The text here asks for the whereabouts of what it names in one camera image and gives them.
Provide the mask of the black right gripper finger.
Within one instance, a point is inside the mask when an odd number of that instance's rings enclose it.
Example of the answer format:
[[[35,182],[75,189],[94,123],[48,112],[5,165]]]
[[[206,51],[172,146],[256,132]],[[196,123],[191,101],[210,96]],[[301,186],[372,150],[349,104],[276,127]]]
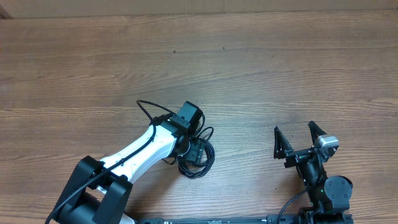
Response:
[[[282,134],[278,126],[274,128],[274,159],[286,158],[293,151],[293,147]]]
[[[322,130],[314,121],[310,121],[308,123],[308,127],[310,129],[310,134],[312,138],[312,143],[315,145],[315,141],[319,136],[325,135],[326,132]]]

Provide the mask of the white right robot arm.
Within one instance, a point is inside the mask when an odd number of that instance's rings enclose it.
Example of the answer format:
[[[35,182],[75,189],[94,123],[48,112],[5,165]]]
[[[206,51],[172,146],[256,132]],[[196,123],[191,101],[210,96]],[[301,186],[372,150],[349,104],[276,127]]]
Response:
[[[304,184],[304,189],[281,208],[275,222],[353,223],[352,216],[345,214],[353,192],[352,181],[342,175],[327,176],[323,166],[337,151],[339,140],[314,121],[310,121],[308,127],[312,146],[299,151],[293,149],[277,126],[274,128],[274,158],[285,159],[286,168],[296,168]],[[308,195],[311,206],[300,208],[296,215],[284,215],[285,209],[303,194]]]

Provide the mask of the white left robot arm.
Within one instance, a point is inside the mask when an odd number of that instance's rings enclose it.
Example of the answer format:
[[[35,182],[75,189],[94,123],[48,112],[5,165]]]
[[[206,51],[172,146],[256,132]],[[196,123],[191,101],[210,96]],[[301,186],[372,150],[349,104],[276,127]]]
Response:
[[[135,181],[156,162],[171,159],[190,179],[208,172],[214,151],[201,138],[205,115],[198,106],[186,101],[177,113],[149,119],[147,131],[122,151],[76,165],[47,223],[134,223],[124,209]]]

